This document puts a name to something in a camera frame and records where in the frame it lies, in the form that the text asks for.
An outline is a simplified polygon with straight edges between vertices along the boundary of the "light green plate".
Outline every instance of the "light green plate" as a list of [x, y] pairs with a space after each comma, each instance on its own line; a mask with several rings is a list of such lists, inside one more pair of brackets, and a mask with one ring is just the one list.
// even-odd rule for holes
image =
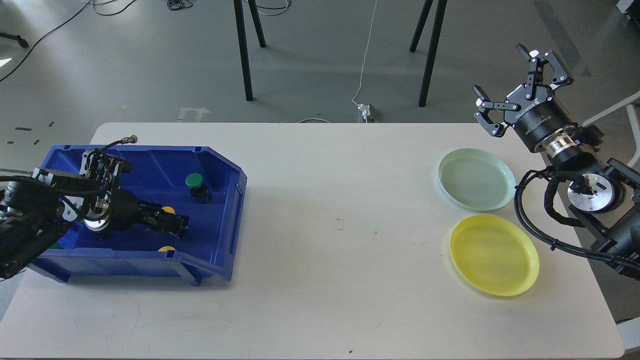
[[440, 162], [438, 178], [449, 198], [474, 211], [501, 208], [515, 193], [516, 181], [507, 164], [479, 149], [447, 154]]

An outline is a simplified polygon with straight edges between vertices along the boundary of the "yellow plate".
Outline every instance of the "yellow plate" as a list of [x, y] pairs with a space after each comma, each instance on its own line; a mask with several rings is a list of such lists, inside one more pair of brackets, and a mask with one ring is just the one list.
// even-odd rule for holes
[[527, 291], [538, 278], [540, 261], [519, 227], [493, 215], [462, 220], [451, 233], [451, 259], [476, 288], [498, 296]]

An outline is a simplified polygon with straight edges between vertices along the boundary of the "white table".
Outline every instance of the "white table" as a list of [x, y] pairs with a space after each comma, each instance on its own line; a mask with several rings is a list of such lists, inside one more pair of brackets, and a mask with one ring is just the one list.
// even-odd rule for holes
[[[92, 143], [208, 145], [248, 176], [234, 278], [78, 278], [29, 271], [0, 322], [0, 357], [163, 359], [612, 358], [623, 342], [586, 260], [538, 240], [517, 297], [477, 291], [447, 250], [474, 215], [439, 190], [449, 151], [543, 168], [513, 132], [477, 124], [105, 124]], [[525, 192], [534, 223], [544, 181]], [[517, 224], [512, 205], [491, 212]]]

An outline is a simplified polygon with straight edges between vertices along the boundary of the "green button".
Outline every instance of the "green button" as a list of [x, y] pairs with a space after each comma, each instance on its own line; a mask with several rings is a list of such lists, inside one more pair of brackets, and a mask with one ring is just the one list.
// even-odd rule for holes
[[193, 174], [187, 176], [184, 182], [190, 189], [197, 189], [202, 186], [202, 183], [204, 183], [204, 177], [202, 176], [202, 174], [194, 172]]

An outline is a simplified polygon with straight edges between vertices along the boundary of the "green object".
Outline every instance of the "green object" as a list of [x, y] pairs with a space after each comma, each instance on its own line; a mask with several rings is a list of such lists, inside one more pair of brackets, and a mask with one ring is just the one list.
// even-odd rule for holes
[[194, 172], [193, 174], [187, 176], [184, 182], [190, 189], [197, 189], [204, 183], [204, 177], [202, 176], [202, 174]]
[[493, 215], [462, 220], [451, 233], [451, 259], [476, 288], [498, 296], [527, 291], [538, 278], [540, 261], [529, 237]]
[[440, 162], [438, 178], [445, 193], [474, 211], [505, 206], [515, 193], [511, 169], [496, 155], [479, 149], [458, 149]]

